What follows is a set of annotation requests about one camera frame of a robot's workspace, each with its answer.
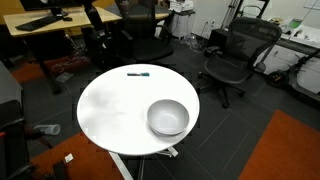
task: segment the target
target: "pen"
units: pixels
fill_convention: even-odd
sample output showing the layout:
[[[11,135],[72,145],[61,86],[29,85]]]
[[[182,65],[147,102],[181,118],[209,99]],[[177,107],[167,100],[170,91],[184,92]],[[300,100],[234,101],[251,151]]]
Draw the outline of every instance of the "pen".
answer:
[[[127,76],[150,76],[149,73],[144,72],[144,73],[127,73]]]

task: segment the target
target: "mesh chair back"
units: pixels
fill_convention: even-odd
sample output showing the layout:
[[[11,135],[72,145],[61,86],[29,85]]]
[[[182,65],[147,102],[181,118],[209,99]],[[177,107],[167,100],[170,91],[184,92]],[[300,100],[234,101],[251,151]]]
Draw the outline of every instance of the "mesh chair back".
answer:
[[[264,20],[237,18],[230,23],[226,53],[248,62],[251,68],[257,57],[281,37],[281,29]]]
[[[115,0],[125,30],[134,38],[152,38],[155,33],[154,0]]]

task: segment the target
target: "white table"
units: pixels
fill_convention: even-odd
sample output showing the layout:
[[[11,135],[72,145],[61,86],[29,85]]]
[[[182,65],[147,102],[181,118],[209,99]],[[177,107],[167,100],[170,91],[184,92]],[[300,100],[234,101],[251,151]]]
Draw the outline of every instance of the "white table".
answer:
[[[127,76],[149,72],[150,76]],[[173,99],[189,112],[185,131],[175,136],[154,133],[147,109],[160,99]],[[83,91],[77,107],[81,129],[98,146],[118,154],[143,156],[157,153],[183,140],[199,115],[199,99],[180,74],[155,65],[128,65],[110,70]]]

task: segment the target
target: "black office chair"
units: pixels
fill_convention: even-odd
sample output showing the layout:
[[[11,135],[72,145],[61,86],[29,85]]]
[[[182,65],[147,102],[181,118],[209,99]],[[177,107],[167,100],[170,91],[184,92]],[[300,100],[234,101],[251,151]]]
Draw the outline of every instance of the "black office chair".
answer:
[[[204,65],[203,75],[213,79],[218,88],[222,90],[225,98],[224,108],[228,108],[230,101],[227,87],[238,90],[243,97],[245,91],[235,85],[249,79],[253,73],[253,64],[257,57],[267,48],[273,46],[281,36],[281,29],[264,20],[253,18],[237,18],[230,23],[226,47],[210,47],[214,56],[209,58]]]
[[[116,0],[124,21],[121,30],[120,56],[131,63],[153,63],[173,54],[169,45],[171,32],[155,21],[154,0]],[[167,32],[164,39],[154,37],[156,27]]]

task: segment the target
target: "white bowl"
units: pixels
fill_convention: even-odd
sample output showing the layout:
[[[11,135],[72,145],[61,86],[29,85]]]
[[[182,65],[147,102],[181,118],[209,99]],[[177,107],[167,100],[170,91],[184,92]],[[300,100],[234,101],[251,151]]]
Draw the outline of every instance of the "white bowl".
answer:
[[[169,99],[153,103],[147,112],[151,129],[165,135],[176,135],[186,129],[189,113],[179,102]]]

